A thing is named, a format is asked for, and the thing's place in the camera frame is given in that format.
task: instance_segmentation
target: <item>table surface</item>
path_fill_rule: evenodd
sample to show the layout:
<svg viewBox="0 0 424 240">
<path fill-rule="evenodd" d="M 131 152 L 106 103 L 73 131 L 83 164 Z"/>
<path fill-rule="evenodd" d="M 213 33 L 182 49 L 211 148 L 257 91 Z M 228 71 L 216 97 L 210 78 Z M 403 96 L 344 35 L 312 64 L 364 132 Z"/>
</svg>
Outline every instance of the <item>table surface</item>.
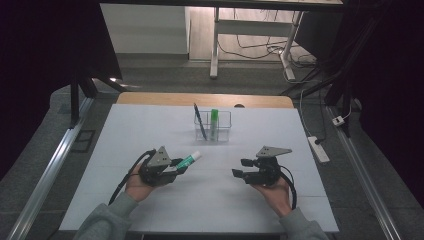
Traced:
<svg viewBox="0 0 424 240">
<path fill-rule="evenodd" d="M 197 101 L 201 111 L 211 107 L 231 111 L 229 141 L 195 140 L 192 104 L 197 98 L 204 100 Z M 231 107 L 213 105 L 211 99 L 214 98 Z M 173 106 L 159 106 L 159 100 L 164 102 L 162 104 L 167 102 Z M 179 102 L 188 106 L 175 106 Z M 258 102 L 261 102 L 262 108 L 247 107 L 249 103 Z M 263 197 L 231 173 L 232 168 L 254 171 L 242 167 L 240 159 L 254 159 L 262 146 L 267 145 L 293 150 L 277 158 L 293 173 L 298 206 L 308 219 L 317 220 L 324 231 L 338 231 L 299 114 L 290 104 L 290 99 L 124 93 L 117 103 L 112 106 L 61 230 L 77 230 L 92 209 L 109 200 L 135 159 L 144 151 L 164 145 L 171 158 L 185 157 L 195 150 L 199 150 L 203 156 L 184 175 L 178 176 L 174 183 L 155 190 L 140 203 L 130 216 L 133 222 L 130 231 L 280 234 L 284 230 Z M 244 104 L 246 108 L 234 108 L 234 103 Z"/>
</svg>

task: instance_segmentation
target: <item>white wall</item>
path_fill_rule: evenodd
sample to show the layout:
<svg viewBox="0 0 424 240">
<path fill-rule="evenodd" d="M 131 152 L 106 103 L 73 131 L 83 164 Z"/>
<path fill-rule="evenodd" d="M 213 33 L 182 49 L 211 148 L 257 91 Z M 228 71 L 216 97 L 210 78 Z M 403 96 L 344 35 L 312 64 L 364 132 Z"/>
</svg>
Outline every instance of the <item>white wall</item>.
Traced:
<svg viewBox="0 0 424 240">
<path fill-rule="evenodd" d="M 189 52 L 187 7 L 101 4 L 116 53 Z"/>
</svg>

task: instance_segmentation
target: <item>aluminum rail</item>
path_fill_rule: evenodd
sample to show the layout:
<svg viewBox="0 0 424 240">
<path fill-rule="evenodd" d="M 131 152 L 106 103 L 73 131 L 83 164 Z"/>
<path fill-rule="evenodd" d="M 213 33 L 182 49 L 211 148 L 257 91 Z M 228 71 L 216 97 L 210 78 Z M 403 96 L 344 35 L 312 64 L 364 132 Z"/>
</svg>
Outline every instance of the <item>aluminum rail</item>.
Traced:
<svg viewBox="0 0 424 240">
<path fill-rule="evenodd" d="M 63 162 L 68 155 L 72 143 L 77 137 L 81 127 L 85 121 L 88 110 L 90 109 L 93 99 L 86 98 L 80 107 L 80 118 L 73 129 L 68 129 L 63 136 L 58 148 L 50 159 L 49 164 L 44 170 L 43 175 L 37 183 L 34 191 L 28 199 L 24 209 L 19 215 L 18 220 L 13 226 L 7 239 L 25 239 L 35 218 L 37 217 L 44 200 L 49 193 Z"/>
<path fill-rule="evenodd" d="M 326 107 L 326 110 L 330 119 L 337 117 L 334 114 L 334 108 Z M 374 182 L 371 179 L 362 161 L 362 158 L 358 154 L 358 151 L 356 150 L 356 147 L 353 144 L 352 140 L 346 137 L 341 128 L 336 128 L 336 130 L 340 141 L 342 142 L 343 147 L 349 157 L 352 167 L 355 170 L 356 176 L 358 177 L 359 182 L 361 183 L 362 188 L 364 189 L 365 195 L 367 196 L 371 207 L 374 209 L 377 215 L 377 219 L 380 222 L 381 228 L 384 234 L 386 235 L 387 239 L 402 239 L 399 231 L 397 230 L 396 224 L 393 221 L 393 218 L 386 207 L 386 204 L 378 193 L 377 188 L 375 187 Z"/>
</svg>

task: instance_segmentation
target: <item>human hand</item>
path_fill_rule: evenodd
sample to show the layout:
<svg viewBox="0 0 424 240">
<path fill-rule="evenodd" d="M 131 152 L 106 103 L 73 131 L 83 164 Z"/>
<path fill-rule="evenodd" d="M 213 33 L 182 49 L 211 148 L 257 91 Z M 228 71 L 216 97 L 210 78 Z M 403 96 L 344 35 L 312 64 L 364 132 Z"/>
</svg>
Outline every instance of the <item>human hand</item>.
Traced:
<svg viewBox="0 0 424 240">
<path fill-rule="evenodd" d="M 131 176 L 125 185 L 125 192 L 137 202 L 141 202 L 146 199 L 149 194 L 157 187 L 151 187 L 141 181 L 138 171 L 140 170 L 141 164 L 137 165 L 131 172 Z"/>
<path fill-rule="evenodd" d="M 269 187 L 263 185 L 251 186 L 262 193 L 269 206 L 279 217 L 286 216 L 291 212 L 289 184 L 283 178 L 280 177 L 274 185 Z"/>
</svg>

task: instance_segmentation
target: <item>sleeve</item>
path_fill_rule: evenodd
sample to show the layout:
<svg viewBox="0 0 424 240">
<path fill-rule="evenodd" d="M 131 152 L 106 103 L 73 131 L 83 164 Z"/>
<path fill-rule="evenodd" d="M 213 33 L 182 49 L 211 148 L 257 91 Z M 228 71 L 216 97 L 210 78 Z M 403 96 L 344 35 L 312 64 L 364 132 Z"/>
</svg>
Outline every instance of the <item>sleeve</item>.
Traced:
<svg viewBox="0 0 424 240">
<path fill-rule="evenodd" d="M 138 206 L 125 192 L 106 206 L 102 203 L 85 219 L 74 239 L 124 239 L 131 226 L 129 214 Z"/>
<path fill-rule="evenodd" d="M 287 231 L 289 240 L 327 239 L 316 221 L 308 221 L 300 208 L 296 208 L 287 216 L 280 218 L 280 224 Z"/>
</svg>

